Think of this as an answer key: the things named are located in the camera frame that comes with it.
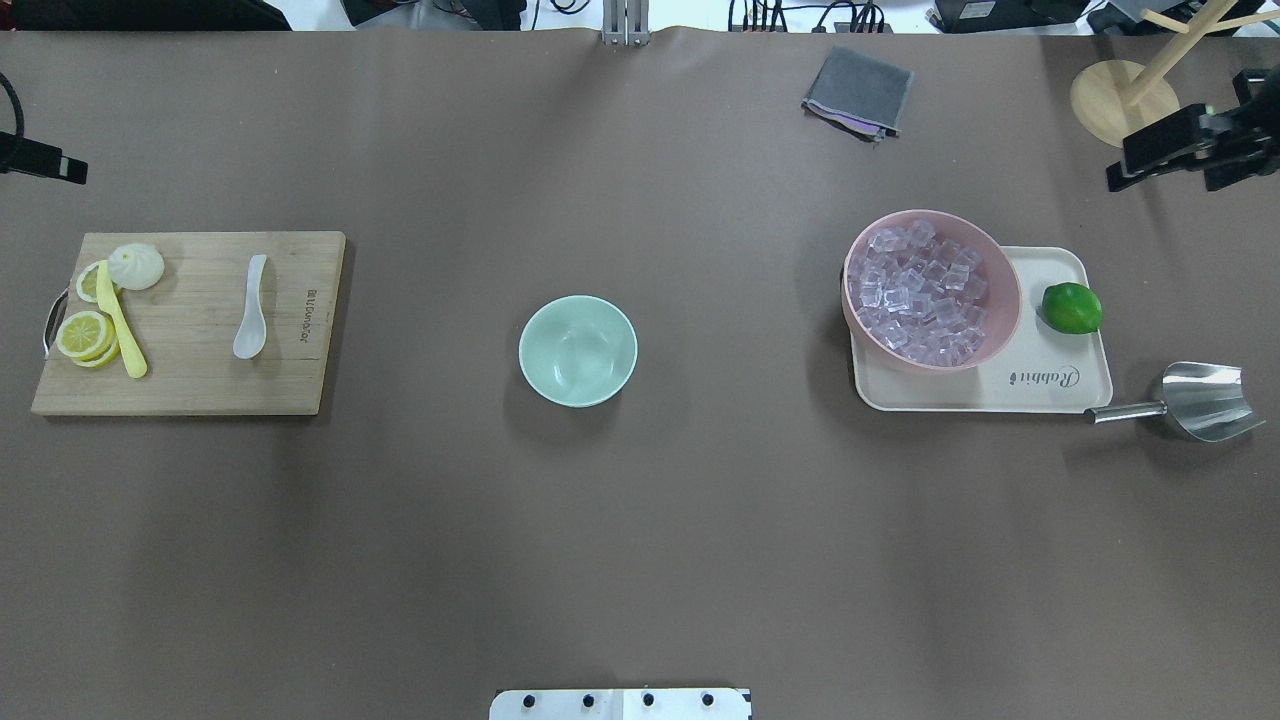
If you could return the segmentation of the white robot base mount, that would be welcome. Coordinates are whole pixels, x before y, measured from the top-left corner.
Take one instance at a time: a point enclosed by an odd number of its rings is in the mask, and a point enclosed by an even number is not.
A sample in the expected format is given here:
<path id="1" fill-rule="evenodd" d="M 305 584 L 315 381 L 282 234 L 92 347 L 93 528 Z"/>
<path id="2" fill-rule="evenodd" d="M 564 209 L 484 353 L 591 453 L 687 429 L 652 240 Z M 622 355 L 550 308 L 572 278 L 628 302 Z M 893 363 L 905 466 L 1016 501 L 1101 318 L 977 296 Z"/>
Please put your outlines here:
<path id="1" fill-rule="evenodd" d="M 509 689 L 490 703 L 489 719 L 753 719 L 746 689 L 644 687 Z"/>

